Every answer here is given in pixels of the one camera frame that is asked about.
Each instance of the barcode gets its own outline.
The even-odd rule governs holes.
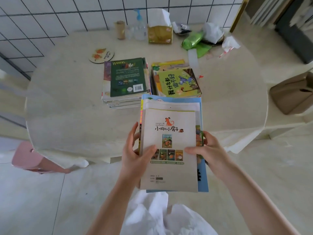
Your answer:
[[[143,91],[143,84],[133,85],[134,92]]]

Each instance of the clear plastic bottle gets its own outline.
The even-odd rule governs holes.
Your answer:
[[[140,10],[135,9],[138,13],[137,16],[137,24],[134,26],[134,36],[137,40],[145,40],[147,39],[147,23],[145,23],[140,15]]]

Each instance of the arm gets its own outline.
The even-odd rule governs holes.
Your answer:
[[[119,178],[101,206],[96,220],[89,228],[87,235],[115,235],[120,233],[131,194],[135,186],[140,182],[147,164],[156,151],[155,145],[148,147],[141,157],[133,151],[134,143],[140,136],[139,133],[135,134],[137,127],[138,122],[135,123],[128,134],[123,148],[122,169]]]
[[[204,134],[203,147],[185,148],[185,151],[201,154],[212,172],[225,183],[250,232],[253,235],[299,234],[252,178],[231,161],[217,139],[209,132]]]

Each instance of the tiled wall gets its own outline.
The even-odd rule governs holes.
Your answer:
[[[243,0],[0,0],[0,56],[31,76],[45,54],[73,31],[136,22],[133,9],[170,12],[179,23],[214,22],[229,29]]]

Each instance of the blue book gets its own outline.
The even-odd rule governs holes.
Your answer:
[[[151,99],[151,100],[161,100],[164,102],[173,102],[173,103],[199,103],[200,104],[200,128],[196,126],[196,133],[201,136],[202,145],[203,145],[203,125],[202,125],[202,105],[201,105],[201,98],[172,98],[172,97],[162,97],[157,95],[150,95],[150,94],[143,94],[142,101],[144,99]],[[140,116],[140,130],[141,130],[141,121],[142,121],[142,113]],[[205,167],[205,160],[201,155],[198,155],[198,164],[197,164],[197,171],[198,171],[198,192],[209,192],[208,187],[208,179],[207,179],[207,172]],[[160,190],[147,190],[147,193],[158,192]]]

